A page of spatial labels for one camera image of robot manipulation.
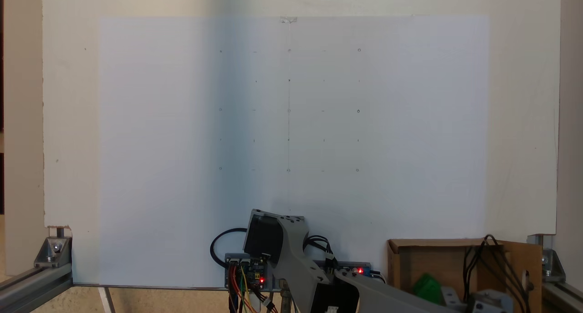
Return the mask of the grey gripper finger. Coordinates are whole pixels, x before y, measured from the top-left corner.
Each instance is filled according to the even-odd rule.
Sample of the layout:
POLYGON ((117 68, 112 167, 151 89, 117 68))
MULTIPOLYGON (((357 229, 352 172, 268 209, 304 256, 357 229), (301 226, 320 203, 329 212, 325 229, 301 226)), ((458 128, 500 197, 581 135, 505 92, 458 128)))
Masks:
POLYGON ((465 303, 460 300, 454 288, 442 286, 440 290, 444 307, 465 307, 465 303))

